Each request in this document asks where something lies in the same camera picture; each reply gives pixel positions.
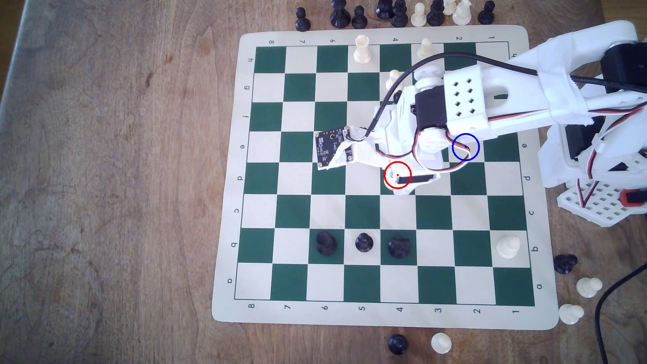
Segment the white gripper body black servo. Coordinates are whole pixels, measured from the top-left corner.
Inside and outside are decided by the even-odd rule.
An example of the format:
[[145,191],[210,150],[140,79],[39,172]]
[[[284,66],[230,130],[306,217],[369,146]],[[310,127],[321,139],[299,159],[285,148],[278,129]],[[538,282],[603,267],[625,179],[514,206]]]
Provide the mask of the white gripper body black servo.
[[354,128],[354,162],[386,167],[394,161],[412,169],[443,169],[451,145],[441,79],[423,79],[377,106],[366,129]]

